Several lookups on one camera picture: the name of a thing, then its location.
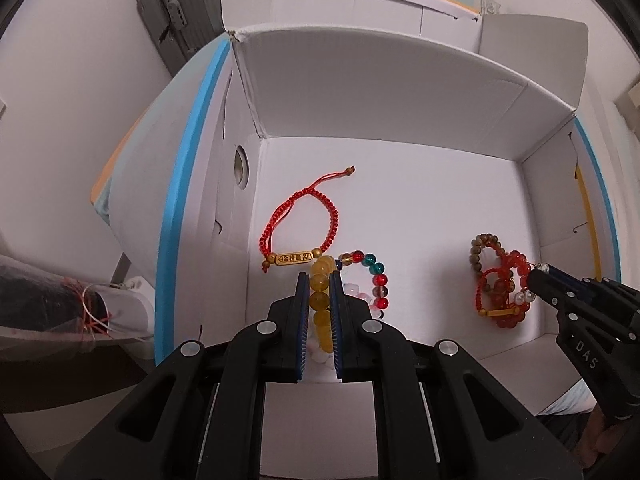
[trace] blue tape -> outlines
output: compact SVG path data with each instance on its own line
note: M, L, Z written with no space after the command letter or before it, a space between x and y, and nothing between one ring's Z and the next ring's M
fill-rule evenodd
M156 269L156 365L174 350L175 277L184 207L209 103L230 49L229 40L220 43L205 72L184 127L166 194Z
M602 172L600 171L596 155L595 153L593 153L593 148L591 147L591 143L589 142L589 137L587 137L587 133L584 131L584 128L580 124L578 118L575 118L575 126L578 129L578 133L580 133L580 138L582 138L582 142L587 149L587 153L589 153L589 158L591 159L593 169L598 179L598 184L600 185L600 192L602 193L604 207L607 211L607 219L609 220L609 229L611 230L611 242L613 244L613 263L616 267L615 280L617 282L620 282L622 280L622 271L620 270L620 247L618 245L618 232L616 231L616 223L613 219L613 209L611 208L607 186L604 183L604 178L602 177Z

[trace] teal bead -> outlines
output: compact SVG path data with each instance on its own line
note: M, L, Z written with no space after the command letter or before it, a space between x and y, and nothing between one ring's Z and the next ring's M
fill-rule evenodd
M369 267L369 266L372 266L375 262L376 262L376 255L369 253L369 254L365 254L362 264L365 267Z
M369 272L373 275L382 274L383 272L385 272L385 266L382 263L378 262L369 267Z

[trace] gold bar charm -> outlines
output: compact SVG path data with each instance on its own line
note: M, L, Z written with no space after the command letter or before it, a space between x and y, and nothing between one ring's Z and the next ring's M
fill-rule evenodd
M285 265L295 265L295 264L306 264L314 259L311 251L302 251L301 253L284 253L278 254L276 256L276 265L277 266L285 266Z

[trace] red cord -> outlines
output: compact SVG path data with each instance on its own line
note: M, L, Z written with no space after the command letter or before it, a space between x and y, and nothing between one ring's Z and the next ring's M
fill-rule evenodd
M271 238L273 237L273 232L275 231L276 227L291 212L296 200L299 198L302 198L305 195L311 195L317 198L322 203L322 205L324 205L324 207L327 209L331 217L331 225L329 227L329 232L327 233L326 238L324 239L324 242L322 243L322 245L320 245L320 250L323 253L325 253L327 249L331 246L332 242L334 241L335 234L338 231L338 210L335 208L334 204L331 202L331 200L327 198L326 195L316 190L316 186L318 186L319 184L322 184L323 182L326 182L327 180L340 178L342 176L348 176L354 171L355 171L355 168L351 166L350 168L347 168L346 170L341 171L340 173L328 173L326 175L323 175L318 180L316 180L311 186L305 187L305 189L301 189L300 191L297 191L296 193L291 195L289 198L287 198L282 204L280 204L276 209L276 211L274 211L273 214L271 215L271 218L267 226L264 228L264 231L262 232L262 236L260 236L260 252L264 255L264 257L266 258L271 253Z

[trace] suitcase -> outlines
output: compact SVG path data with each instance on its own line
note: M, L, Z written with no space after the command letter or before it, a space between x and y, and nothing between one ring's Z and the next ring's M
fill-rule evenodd
M136 0L138 13L171 76L224 32L220 0Z

